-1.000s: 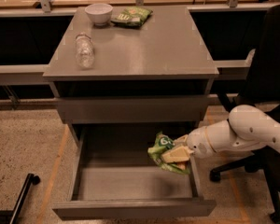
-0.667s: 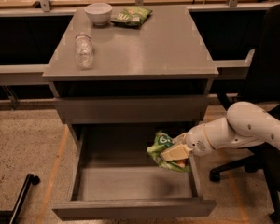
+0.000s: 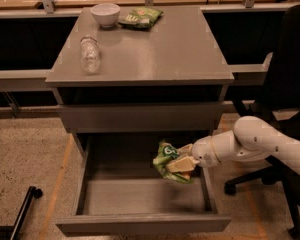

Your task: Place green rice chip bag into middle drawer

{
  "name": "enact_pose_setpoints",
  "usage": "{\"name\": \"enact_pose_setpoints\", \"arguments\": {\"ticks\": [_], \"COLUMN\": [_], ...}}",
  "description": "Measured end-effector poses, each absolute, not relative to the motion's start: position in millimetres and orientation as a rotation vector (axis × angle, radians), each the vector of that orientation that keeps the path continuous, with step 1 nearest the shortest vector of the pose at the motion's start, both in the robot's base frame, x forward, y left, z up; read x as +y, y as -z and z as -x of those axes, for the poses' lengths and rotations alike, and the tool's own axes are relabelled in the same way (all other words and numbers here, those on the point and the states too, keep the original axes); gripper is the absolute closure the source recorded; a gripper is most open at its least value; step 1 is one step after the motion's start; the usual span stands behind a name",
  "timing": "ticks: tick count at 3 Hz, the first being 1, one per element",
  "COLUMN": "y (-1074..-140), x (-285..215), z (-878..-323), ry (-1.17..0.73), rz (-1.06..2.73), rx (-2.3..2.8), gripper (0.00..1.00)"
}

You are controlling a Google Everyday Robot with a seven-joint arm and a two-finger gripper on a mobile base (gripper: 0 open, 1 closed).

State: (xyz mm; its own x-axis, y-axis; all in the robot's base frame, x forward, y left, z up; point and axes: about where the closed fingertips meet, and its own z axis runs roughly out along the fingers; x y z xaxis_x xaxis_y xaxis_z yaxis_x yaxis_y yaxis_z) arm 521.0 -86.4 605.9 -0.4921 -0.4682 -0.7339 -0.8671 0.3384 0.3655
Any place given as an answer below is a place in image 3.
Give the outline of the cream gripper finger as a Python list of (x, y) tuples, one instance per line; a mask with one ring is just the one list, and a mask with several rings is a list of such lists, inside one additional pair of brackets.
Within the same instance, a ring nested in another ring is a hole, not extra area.
[(189, 172), (192, 171), (198, 164), (199, 161), (194, 157), (185, 155), (167, 163), (166, 169), (171, 173)]
[(187, 144), (181, 148), (178, 149), (178, 153), (180, 155), (184, 155), (184, 154), (187, 154), (189, 155), (191, 153), (191, 149), (192, 149), (192, 144)]

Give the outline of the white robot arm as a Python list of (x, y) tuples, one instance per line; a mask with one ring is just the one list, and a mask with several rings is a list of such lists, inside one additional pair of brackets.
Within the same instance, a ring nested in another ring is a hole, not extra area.
[(239, 118), (232, 130), (207, 136), (178, 150), (179, 156), (165, 168), (171, 173), (209, 168), (226, 160), (262, 160), (270, 155), (300, 175), (300, 141), (254, 117)]

